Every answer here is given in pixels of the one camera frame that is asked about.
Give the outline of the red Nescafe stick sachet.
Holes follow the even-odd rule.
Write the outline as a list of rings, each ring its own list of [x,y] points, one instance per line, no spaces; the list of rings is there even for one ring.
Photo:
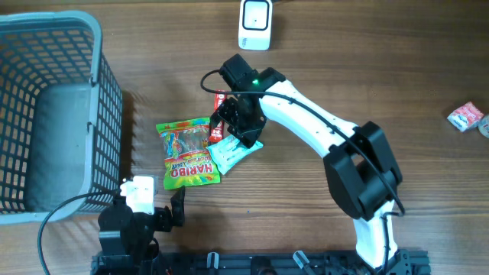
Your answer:
[[[214,113],[211,116],[211,134],[209,140],[212,143],[218,143],[223,139],[223,120],[219,117],[219,106],[226,100],[227,95],[222,94],[222,90],[219,90],[218,94],[215,94],[214,99]]]

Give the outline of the mint wet wipes pack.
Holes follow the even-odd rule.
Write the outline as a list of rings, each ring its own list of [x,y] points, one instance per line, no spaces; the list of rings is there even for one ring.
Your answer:
[[[239,139],[229,135],[217,144],[208,146],[207,150],[219,172],[226,174],[235,164],[262,147],[263,144],[256,141],[251,148],[247,148]]]

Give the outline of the green Haribo worms bag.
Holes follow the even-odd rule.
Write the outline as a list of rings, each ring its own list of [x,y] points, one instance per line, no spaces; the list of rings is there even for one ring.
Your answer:
[[[179,189],[221,182],[207,147],[210,120],[194,118],[156,125],[164,148],[164,188]]]

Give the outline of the green lid jar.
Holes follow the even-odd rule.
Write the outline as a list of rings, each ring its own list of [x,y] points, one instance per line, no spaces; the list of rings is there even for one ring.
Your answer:
[[[489,115],[485,115],[478,122],[478,130],[483,136],[489,138]]]

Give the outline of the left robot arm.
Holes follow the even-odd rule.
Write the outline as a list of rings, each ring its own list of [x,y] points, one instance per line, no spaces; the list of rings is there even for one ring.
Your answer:
[[[172,274],[154,233],[183,226],[185,194],[186,189],[179,188],[170,199],[170,207],[157,207],[152,214],[134,213],[126,199],[117,196],[98,217],[102,250],[92,257],[90,273]]]

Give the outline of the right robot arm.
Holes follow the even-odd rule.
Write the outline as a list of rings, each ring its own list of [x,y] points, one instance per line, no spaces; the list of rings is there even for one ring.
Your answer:
[[[224,65],[216,72],[230,90],[211,122],[227,123],[247,148],[269,120],[306,142],[322,158],[331,197],[354,222],[357,255],[370,270],[388,274],[398,251],[392,218],[405,208],[397,194],[402,174],[383,130],[334,116],[273,68]]]

